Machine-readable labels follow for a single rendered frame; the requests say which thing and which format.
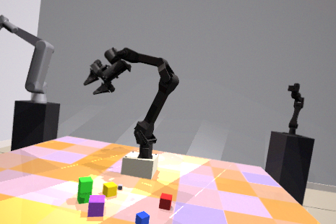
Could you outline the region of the yellow block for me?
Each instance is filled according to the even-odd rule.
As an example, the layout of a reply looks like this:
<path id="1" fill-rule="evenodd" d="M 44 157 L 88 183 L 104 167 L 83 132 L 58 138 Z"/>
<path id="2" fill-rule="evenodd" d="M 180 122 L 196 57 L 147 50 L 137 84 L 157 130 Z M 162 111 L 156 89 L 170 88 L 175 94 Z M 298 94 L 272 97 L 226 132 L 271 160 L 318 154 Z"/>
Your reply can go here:
<path id="1" fill-rule="evenodd" d="M 116 196 L 117 185 L 114 182 L 107 182 L 103 184 L 103 194 L 108 197 Z"/>

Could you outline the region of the red block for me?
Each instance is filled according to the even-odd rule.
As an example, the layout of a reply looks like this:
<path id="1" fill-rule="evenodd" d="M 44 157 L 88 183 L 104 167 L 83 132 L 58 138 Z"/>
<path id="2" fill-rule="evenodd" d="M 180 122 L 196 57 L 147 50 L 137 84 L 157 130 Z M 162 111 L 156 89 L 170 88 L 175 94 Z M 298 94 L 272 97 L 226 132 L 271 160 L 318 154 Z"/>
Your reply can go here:
<path id="1" fill-rule="evenodd" d="M 162 193 L 160 196 L 159 208 L 164 210 L 170 210 L 172 196 L 173 195 L 171 194 Z"/>

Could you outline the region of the purple block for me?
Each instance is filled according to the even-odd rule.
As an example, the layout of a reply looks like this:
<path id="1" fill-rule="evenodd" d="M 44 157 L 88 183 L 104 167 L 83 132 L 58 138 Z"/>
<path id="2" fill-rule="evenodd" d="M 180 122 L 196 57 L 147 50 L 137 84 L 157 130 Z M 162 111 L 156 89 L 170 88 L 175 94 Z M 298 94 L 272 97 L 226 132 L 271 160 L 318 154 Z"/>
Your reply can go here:
<path id="1" fill-rule="evenodd" d="M 105 207 L 105 195 L 90 195 L 87 217 L 102 217 Z"/>

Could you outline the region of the green block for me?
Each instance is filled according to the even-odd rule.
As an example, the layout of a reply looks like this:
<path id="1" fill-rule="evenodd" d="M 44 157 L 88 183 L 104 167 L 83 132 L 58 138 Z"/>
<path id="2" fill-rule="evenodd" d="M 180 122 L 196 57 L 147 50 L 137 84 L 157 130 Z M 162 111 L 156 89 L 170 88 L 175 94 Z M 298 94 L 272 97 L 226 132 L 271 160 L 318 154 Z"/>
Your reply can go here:
<path id="1" fill-rule="evenodd" d="M 92 192 L 93 179 L 91 176 L 79 177 L 78 190 L 79 193 Z"/>
<path id="2" fill-rule="evenodd" d="M 90 195 L 92 195 L 92 192 L 87 193 L 79 193 L 79 190 L 77 190 L 77 201 L 78 204 L 87 204 L 89 203 Z"/>

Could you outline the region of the blue block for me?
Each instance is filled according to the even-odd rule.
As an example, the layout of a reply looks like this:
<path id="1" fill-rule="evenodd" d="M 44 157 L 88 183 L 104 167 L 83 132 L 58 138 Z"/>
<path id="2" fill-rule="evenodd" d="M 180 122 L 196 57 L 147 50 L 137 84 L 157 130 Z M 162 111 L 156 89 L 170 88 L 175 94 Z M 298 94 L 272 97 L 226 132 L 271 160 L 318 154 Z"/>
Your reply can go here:
<path id="1" fill-rule="evenodd" d="M 139 212 L 135 216 L 135 224 L 149 224 L 150 216 L 145 212 Z"/>

